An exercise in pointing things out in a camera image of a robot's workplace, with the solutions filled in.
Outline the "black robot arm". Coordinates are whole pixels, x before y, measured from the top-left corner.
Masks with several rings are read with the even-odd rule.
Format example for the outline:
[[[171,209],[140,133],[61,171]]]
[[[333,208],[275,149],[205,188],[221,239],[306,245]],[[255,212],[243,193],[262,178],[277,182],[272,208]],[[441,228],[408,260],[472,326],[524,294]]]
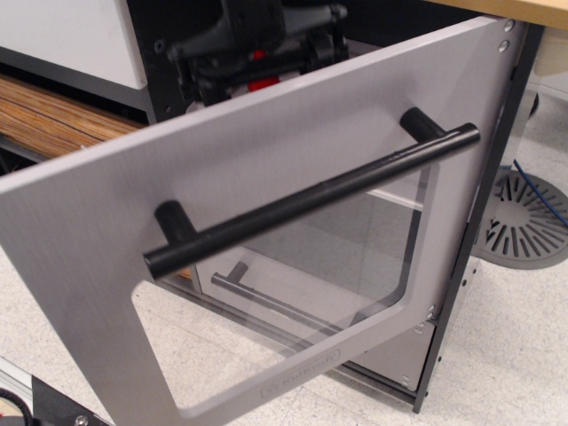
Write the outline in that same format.
[[[212,106],[234,88],[304,75],[348,59],[341,4],[224,1],[210,28],[171,45],[183,99]]]

